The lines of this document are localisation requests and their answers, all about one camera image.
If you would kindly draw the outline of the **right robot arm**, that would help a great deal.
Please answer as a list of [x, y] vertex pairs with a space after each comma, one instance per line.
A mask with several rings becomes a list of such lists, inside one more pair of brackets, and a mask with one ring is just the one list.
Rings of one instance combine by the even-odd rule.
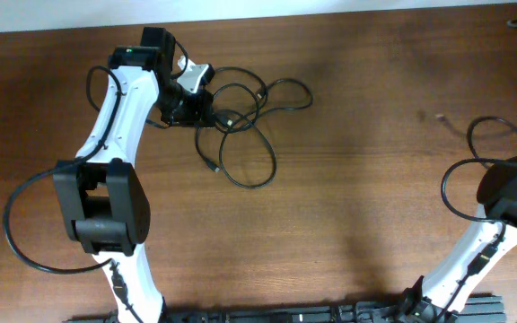
[[[486, 167], [473, 215], [455, 208], [446, 192], [450, 175], [468, 164]], [[404, 301], [393, 313], [396, 322], [456, 321], [473, 290], [517, 246], [517, 156], [503, 160], [474, 153], [444, 173], [440, 192], [445, 206], [470, 226], [447, 258], [405, 291]]]

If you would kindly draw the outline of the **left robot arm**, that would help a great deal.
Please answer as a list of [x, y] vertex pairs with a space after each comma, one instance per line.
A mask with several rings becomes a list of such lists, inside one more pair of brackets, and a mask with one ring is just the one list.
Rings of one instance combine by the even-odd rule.
[[187, 57], [175, 61], [178, 45], [164, 28], [146, 27], [139, 45], [114, 49], [93, 129], [75, 159], [59, 162], [53, 177], [67, 235], [104, 266], [119, 322], [161, 322], [165, 310], [146, 257], [151, 210], [135, 170], [148, 115], [158, 108], [169, 127], [215, 121], [213, 96], [204, 88], [215, 71]]

